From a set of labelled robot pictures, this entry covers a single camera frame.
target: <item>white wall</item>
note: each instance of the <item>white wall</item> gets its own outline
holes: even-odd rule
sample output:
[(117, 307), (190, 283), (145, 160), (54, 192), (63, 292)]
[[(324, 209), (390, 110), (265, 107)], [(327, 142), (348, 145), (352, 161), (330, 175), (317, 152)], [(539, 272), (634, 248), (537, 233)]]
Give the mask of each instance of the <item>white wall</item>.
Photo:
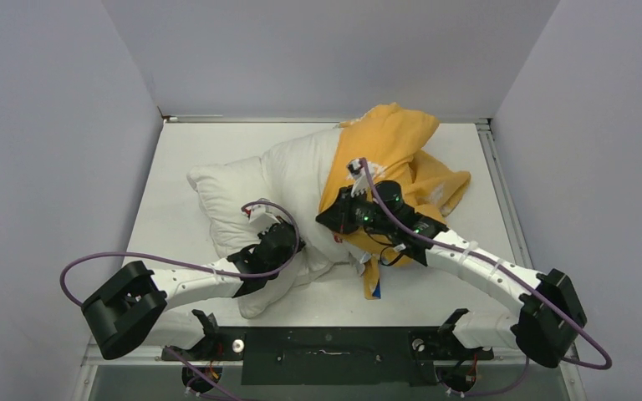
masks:
[(101, 3), (0, 1), (0, 400), (69, 399), (89, 331), (59, 271), (124, 248), (160, 128)]
[(104, 0), (165, 114), (494, 115), (558, 0)]
[(614, 356), (590, 399), (642, 399), (642, 2), (562, 0), (492, 125), (536, 267)]

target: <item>gray wall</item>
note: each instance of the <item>gray wall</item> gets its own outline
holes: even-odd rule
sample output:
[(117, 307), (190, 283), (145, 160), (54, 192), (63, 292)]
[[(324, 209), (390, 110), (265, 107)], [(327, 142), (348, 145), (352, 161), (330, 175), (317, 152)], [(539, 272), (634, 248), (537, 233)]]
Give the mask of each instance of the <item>gray wall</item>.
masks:
[(562, 0), (493, 128), (536, 267), (572, 276), (614, 356), (588, 395), (642, 399), (642, 2)]
[(494, 115), (558, 0), (104, 0), (165, 114)]
[(69, 399), (89, 331), (59, 271), (124, 247), (160, 127), (99, 2), (0, 2), (0, 400)]

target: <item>white table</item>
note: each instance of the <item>white table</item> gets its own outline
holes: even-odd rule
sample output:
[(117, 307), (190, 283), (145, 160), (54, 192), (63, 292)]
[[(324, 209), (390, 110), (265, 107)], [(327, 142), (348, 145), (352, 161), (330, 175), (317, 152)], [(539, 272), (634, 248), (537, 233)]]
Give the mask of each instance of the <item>white table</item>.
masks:
[[(186, 181), (193, 165), (227, 163), (261, 155), (270, 146), (333, 127), (330, 123), (166, 124), (131, 234), (129, 251), (205, 263), (218, 259), (209, 239), (209, 220)], [(506, 227), (474, 124), (442, 124), (425, 150), (453, 170), (471, 172), (464, 199), (449, 225), (467, 239), (513, 259)], [(145, 261), (151, 268), (166, 268)], [(354, 268), (339, 266), (307, 286), (292, 289), (260, 316), (240, 316), (234, 299), (186, 306), (213, 312), (222, 326), (424, 326), (442, 324), (457, 308), (505, 310), (483, 292), (444, 272), (419, 265), (385, 267), (382, 299), (364, 298)]]

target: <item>yellow cloth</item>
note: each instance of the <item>yellow cloth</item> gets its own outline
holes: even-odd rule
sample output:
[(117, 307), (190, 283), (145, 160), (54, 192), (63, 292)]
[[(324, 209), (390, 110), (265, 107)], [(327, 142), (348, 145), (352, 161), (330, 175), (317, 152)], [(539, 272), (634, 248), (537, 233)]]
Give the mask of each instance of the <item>yellow cloth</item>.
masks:
[[(375, 182), (397, 181), (407, 205), (415, 207), (423, 215), (445, 222), (444, 217), (451, 213), (464, 195), (471, 175), (468, 171), (449, 170), (422, 150), (439, 127), (436, 117), (402, 109), (398, 104), (382, 104), (361, 119), (341, 123), (340, 127), (344, 130), (321, 195), (319, 213), (334, 203), (340, 188), (353, 184), (346, 165), (352, 159), (364, 157)], [(337, 236), (373, 255), (365, 263), (364, 292), (367, 299), (374, 299), (373, 291), (380, 282), (378, 261), (385, 247), (362, 230)], [(383, 236), (373, 237), (380, 242), (387, 242)], [(383, 256), (393, 260), (397, 253), (389, 249)], [(403, 256), (395, 266), (402, 266), (409, 261), (408, 257)]]

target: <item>gray floor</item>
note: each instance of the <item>gray floor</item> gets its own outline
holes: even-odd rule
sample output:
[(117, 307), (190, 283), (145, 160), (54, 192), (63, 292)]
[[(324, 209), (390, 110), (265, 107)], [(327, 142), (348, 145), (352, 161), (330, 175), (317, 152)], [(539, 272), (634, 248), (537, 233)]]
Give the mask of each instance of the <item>gray floor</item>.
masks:
[[(521, 372), (522, 366), (480, 366), (476, 391), (503, 387)], [(229, 367), (221, 384), (236, 396), (263, 401), (316, 400), (416, 400), (447, 399), (441, 388), (410, 388), (406, 383), (385, 383), (375, 386), (241, 386), (240, 367)], [(221, 395), (217, 391), (210, 394)], [(90, 401), (192, 401), (183, 395), (180, 366), (100, 366), (94, 380)], [(559, 369), (531, 365), (526, 380), (511, 392), (485, 400), (557, 401), (568, 399)]]

